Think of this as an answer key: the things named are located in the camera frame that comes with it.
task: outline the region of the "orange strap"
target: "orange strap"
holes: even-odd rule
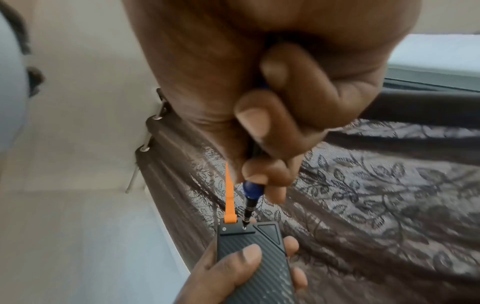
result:
[[[230,178],[229,165],[226,163],[225,173],[225,224],[234,224],[237,222],[234,202],[234,183]]]

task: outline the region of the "black device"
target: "black device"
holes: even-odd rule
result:
[[[226,304],[295,304],[295,289],[283,238],[277,222],[235,224],[221,223],[217,228],[217,261],[257,244],[262,251],[255,274],[238,287]]]

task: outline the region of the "dark brown fabric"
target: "dark brown fabric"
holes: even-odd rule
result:
[[[147,126],[138,164],[191,268],[224,214],[224,161],[175,113]],[[299,240],[300,302],[480,302],[479,136],[360,120],[307,154],[286,204],[255,214]]]

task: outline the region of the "patterned fabric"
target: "patterned fabric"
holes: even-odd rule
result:
[[[181,191],[214,231],[224,214],[224,161],[170,115],[147,123],[158,141],[154,149],[175,143],[194,181],[180,180]],[[477,130],[359,120],[308,153],[286,204],[261,200],[254,214],[278,221],[284,235],[299,240],[291,262],[309,278],[300,302],[479,301],[478,136]],[[242,203],[238,186],[238,212]]]

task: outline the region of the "textured back panel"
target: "textured back panel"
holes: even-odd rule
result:
[[[283,244],[275,244],[275,240],[257,229],[254,230],[255,232],[250,234],[218,235],[218,260],[251,244],[258,244],[262,250],[260,268],[247,283],[237,288],[225,303],[294,304],[295,293]]]

